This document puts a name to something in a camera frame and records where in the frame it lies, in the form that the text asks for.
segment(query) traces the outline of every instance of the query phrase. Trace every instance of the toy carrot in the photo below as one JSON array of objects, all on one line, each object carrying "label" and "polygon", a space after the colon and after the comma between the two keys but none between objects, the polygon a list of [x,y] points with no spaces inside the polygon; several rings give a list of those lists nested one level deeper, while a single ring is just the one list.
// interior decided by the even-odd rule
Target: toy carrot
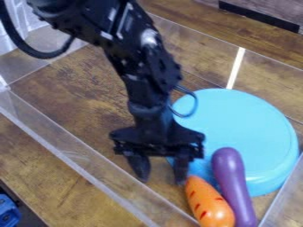
[{"label": "toy carrot", "polygon": [[198,176],[186,183],[187,200],[202,227],[234,227],[235,215],[215,188]]}]

